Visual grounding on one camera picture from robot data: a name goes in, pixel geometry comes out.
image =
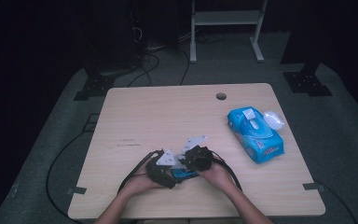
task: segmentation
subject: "hand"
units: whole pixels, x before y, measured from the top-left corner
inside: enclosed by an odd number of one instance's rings
[[[228,187],[235,186],[229,172],[220,164],[212,162],[211,168],[202,172],[197,172],[204,177],[210,184],[224,191]]]
[[[149,189],[163,188],[160,184],[155,183],[147,176],[146,165],[150,160],[146,161],[127,182],[124,187],[132,194],[140,194]]]

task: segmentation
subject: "dark background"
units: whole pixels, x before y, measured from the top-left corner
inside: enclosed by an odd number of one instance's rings
[[[0,1],[0,204],[85,60],[136,66],[142,45],[133,44],[132,25],[145,30],[144,41],[171,45],[189,31],[190,1],[92,2]],[[199,0],[197,6],[208,4]],[[212,1],[212,6],[259,7],[260,1]],[[358,101],[358,1],[269,1],[262,32],[279,31],[292,31],[282,63],[325,63]]]

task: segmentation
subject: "black device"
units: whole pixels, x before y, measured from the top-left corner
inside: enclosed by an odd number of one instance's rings
[[[120,187],[118,188],[118,191],[121,191],[121,189],[124,188],[127,181],[130,178],[134,177],[136,171],[150,158],[152,159],[146,165],[147,175],[151,180],[166,188],[172,189],[176,184],[182,183],[185,179],[198,176],[194,175],[195,171],[209,170],[212,166],[212,162],[216,162],[222,165],[226,170],[228,170],[237,187],[242,190],[241,184],[235,176],[234,172],[231,170],[231,168],[224,161],[215,158],[213,156],[213,152],[207,147],[195,146],[192,149],[186,151],[185,156],[179,159],[179,162],[185,165],[187,170],[191,174],[193,174],[192,176],[186,176],[186,178],[184,178],[182,175],[178,177],[176,177],[177,175],[169,175],[167,171],[172,168],[171,165],[157,165],[157,161],[162,157],[162,155],[164,155],[163,149],[156,150],[147,154],[123,180]]]

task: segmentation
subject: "shelf leg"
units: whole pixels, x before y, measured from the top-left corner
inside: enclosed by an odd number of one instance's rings
[[[258,37],[260,35],[261,25],[263,24],[264,15],[266,14],[266,7],[267,7],[268,0],[263,1],[263,6],[260,9],[260,14],[258,16],[257,26],[255,27],[255,36],[251,36],[251,44],[255,52],[255,57],[259,63],[264,62],[263,54],[261,53],[260,47],[258,47]]]
[[[191,42],[190,42],[190,61],[192,63],[195,63],[197,61],[195,15],[196,15],[196,0],[193,0],[191,6]]]

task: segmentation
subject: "wooden table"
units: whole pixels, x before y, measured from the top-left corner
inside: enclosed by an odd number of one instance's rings
[[[223,93],[226,100],[216,94]],[[116,196],[118,186],[148,153],[171,148],[178,153],[188,137],[207,135],[201,144],[225,159],[244,193],[267,216],[318,216],[325,211],[310,172],[287,124],[279,134],[285,154],[254,163],[227,126],[231,109],[251,105],[284,118],[269,84],[227,84],[117,88],[107,93],[101,116],[69,207],[71,218],[96,218]],[[237,217],[234,206],[203,178],[173,189],[152,189],[133,198],[123,217]]]

